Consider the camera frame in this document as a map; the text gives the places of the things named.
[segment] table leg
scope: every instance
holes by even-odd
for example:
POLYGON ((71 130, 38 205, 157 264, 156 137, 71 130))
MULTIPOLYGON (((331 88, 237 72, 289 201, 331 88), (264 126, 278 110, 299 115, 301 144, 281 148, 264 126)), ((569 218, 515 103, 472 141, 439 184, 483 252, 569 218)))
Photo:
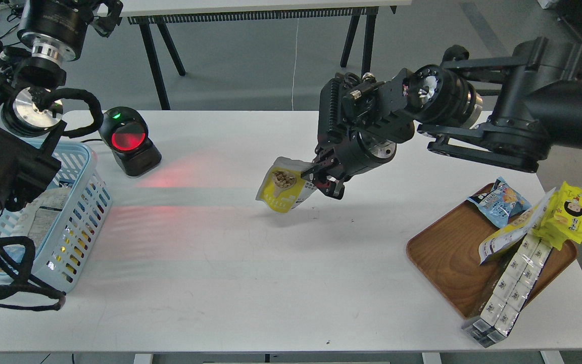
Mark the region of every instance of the table leg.
POLYGON ((564 364, 561 353, 557 351, 541 351, 540 355, 543 357, 545 364, 564 364))
POLYGON ((372 63, 372 44, 374 44, 374 28, 376 27, 376 14, 368 14, 365 20, 365 41, 363 42, 363 67, 361 75, 370 71, 372 63))
POLYGON ((358 28, 358 21, 360 15, 352 15, 349 20, 349 28, 347 29, 347 39, 345 40, 345 48, 343 48, 343 55, 340 58, 340 67, 347 67, 347 60, 349 60, 349 53, 352 51, 352 44, 354 43, 354 35, 356 35, 356 28, 358 28))
POLYGON ((168 92, 163 82, 163 75, 161 74, 161 68, 159 66, 159 57, 157 56, 157 50, 154 48, 154 39, 152 39, 150 25, 139 24, 139 27, 140 33, 143 36, 143 44, 145 44, 145 53, 148 54, 148 62, 150 63, 150 69, 152 69, 152 77, 154 78, 154 85, 159 95, 161 109, 170 110, 168 92))
POLYGON ((442 364, 442 357, 438 352, 421 353, 423 364, 442 364))
POLYGON ((152 364, 154 354, 136 354, 134 355, 134 364, 152 364))
POLYGON ((161 36, 163 40, 166 42, 166 47, 170 52, 170 56, 174 61, 174 65, 176 67, 176 71, 178 72, 179 76, 185 76, 185 69, 183 68, 183 63, 181 62, 181 58, 178 56, 178 51, 176 51, 176 46, 172 41, 172 36, 169 34, 168 27, 165 24, 157 24, 159 27, 159 31, 161 32, 161 36))

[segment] white table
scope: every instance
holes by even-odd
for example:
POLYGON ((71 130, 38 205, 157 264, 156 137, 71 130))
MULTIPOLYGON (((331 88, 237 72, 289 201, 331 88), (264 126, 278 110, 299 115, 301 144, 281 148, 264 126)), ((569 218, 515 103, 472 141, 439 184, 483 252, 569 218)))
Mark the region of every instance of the white table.
MULTIPOLYGON (((416 135, 346 183, 343 200, 315 193, 277 214, 256 191, 276 157, 313 157, 316 111, 142 114, 162 164, 128 178, 89 143, 114 206, 62 310, 0 309, 0 352, 483 350, 406 244, 500 175, 538 200, 536 175, 436 155, 416 135)), ((577 262, 491 346, 563 349, 582 349, 577 262)))
POLYGON ((130 24, 139 25, 145 52, 152 70, 152 77, 157 88, 157 95, 159 95, 161 109, 170 110, 168 93, 163 82, 159 57, 154 46, 150 24, 157 25, 175 64, 176 71, 180 76, 185 76, 185 68, 169 34, 167 23, 351 16, 340 61, 340 66, 346 67, 358 21, 360 16, 364 15, 366 16, 366 21, 361 72, 363 74, 370 71, 378 7, 389 5, 395 11, 397 5, 409 5, 411 3, 412 0, 247 0, 243 2, 231 0, 192 0, 185 2, 181 0, 167 0, 164 2, 124 0, 121 16, 127 17, 130 24))

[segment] robotic arm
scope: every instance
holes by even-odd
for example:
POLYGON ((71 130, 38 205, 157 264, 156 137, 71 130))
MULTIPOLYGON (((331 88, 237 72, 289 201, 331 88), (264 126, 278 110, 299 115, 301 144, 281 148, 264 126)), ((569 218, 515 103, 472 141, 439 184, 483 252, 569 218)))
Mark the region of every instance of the robotic arm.
POLYGON ((303 178, 338 200, 344 182, 393 159, 397 143, 414 136, 413 120, 434 138, 432 152, 522 172, 536 172, 552 145, 582 149, 580 44, 539 37, 511 57, 480 60, 456 45, 439 66, 402 69, 386 82, 337 74, 320 97, 316 166, 303 178), (473 129, 482 97, 470 81, 502 85, 494 112, 473 129))
MULTIPOLYGON (((57 89, 65 84, 62 62, 79 58, 87 31, 92 25, 107 37, 120 23, 122 3, 119 0, 27 0, 19 23, 18 38, 29 48, 3 48, 0 42, 0 215, 3 209, 18 211, 46 190, 60 170, 53 151, 61 136, 75 138, 97 131, 103 114, 98 100, 89 92, 78 89, 57 89), (105 4, 109 9, 104 18, 94 11, 105 4), (60 119, 60 99, 77 99, 89 106, 93 123, 90 126, 65 131, 60 119), (19 137, 46 134, 37 149, 19 137)), ((52 306, 19 307, 17 309, 60 309, 64 294, 33 277, 30 268, 35 246, 28 237, 0 238, 0 267, 13 278, 9 286, 0 286, 0 299, 16 292, 31 292, 57 299, 52 306), (22 245, 22 261, 14 262, 3 249, 7 245, 22 245)))

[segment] black table frame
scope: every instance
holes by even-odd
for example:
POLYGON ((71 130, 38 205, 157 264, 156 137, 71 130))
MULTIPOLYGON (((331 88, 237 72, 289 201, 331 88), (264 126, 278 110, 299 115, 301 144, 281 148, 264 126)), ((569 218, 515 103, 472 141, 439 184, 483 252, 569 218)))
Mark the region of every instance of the black table frame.
MULTIPOLYGON (((365 38, 363 40, 363 64, 361 74, 370 71, 372 60, 372 45, 374 43, 374 28, 376 27, 376 15, 379 7, 349 7, 333 9, 305 9, 305 10, 263 10, 249 12, 227 12, 227 13, 205 13, 205 14, 174 14, 163 16, 132 16, 127 18, 130 24, 140 27, 145 52, 148 55, 148 62, 152 70, 152 77, 159 95, 159 102, 162 110, 171 110, 168 92, 163 82, 163 75, 159 65, 159 56, 154 46, 152 30, 150 24, 156 24, 159 28, 161 37, 168 48, 176 71, 180 76, 185 76, 185 68, 178 55, 176 46, 172 40, 167 27, 168 23, 198 23, 207 21, 236 21, 236 20, 256 20, 256 19, 293 19, 293 18, 318 18, 326 16, 351 16, 347 38, 343 48, 340 67, 347 67, 349 54, 354 43, 354 35, 358 28, 358 22, 361 16, 366 16, 365 21, 365 38)), ((397 7, 390 7, 392 12, 397 11, 397 7)))

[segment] wooden tray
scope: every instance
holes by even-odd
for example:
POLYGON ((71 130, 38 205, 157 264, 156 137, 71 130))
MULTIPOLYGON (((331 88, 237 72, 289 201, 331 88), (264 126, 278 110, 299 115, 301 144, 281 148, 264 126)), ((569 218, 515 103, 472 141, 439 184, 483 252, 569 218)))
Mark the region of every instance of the wooden tray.
MULTIPOLYGON (((478 193, 490 191, 485 186, 478 193)), ((469 201, 462 202, 441 219, 413 237, 406 253, 412 263, 464 317, 469 318, 484 286, 497 269, 497 261, 479 265, 480 243, 497 228, 469 201)), ((560 251, 552 249, 528 302, 576 259, 570 240, 560 251)))

